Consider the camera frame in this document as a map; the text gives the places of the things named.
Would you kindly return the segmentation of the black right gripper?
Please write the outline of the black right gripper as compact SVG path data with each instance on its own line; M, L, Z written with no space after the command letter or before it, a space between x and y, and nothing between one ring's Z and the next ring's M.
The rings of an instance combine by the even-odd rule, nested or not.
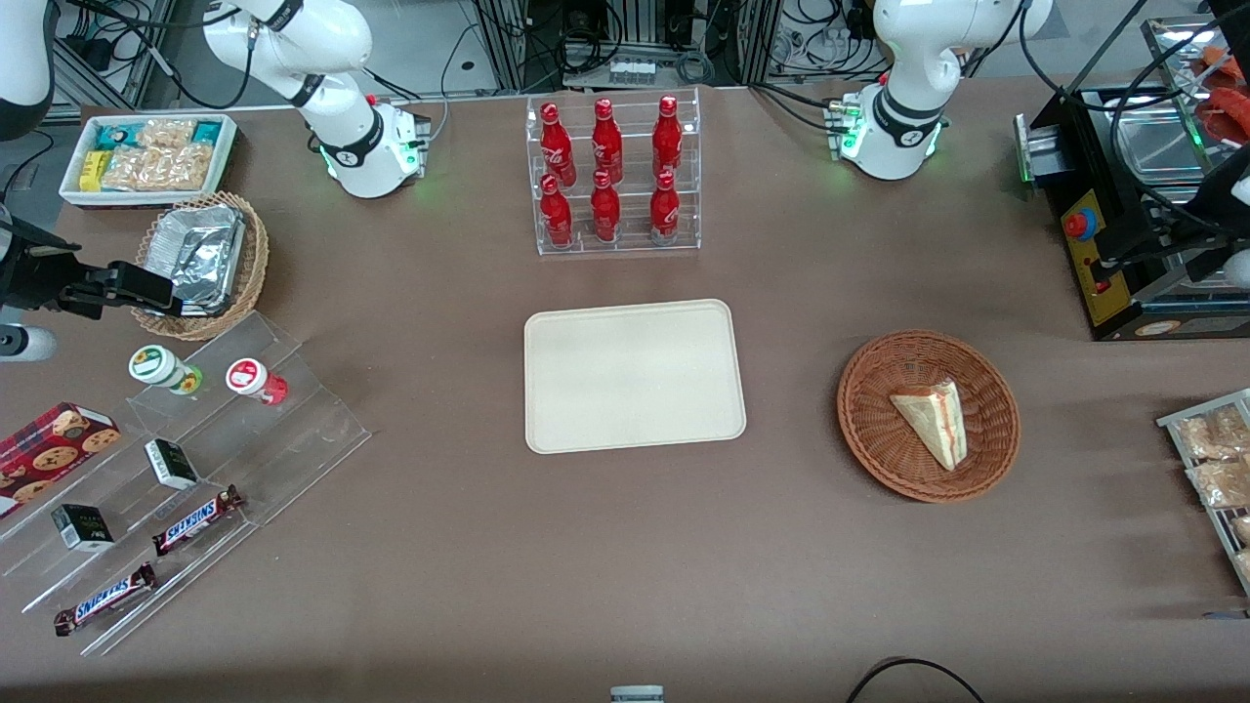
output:
M148 271L132 263L110 263L110 298L89 276L98 266L84 266L76 253L81 246L62 240L40 226L22 220L2 221L1 303L22 310L48 309L71 311L89 319L102 319L105 306L116 300L159 316L182 316L184 300L174 291L168 276Z

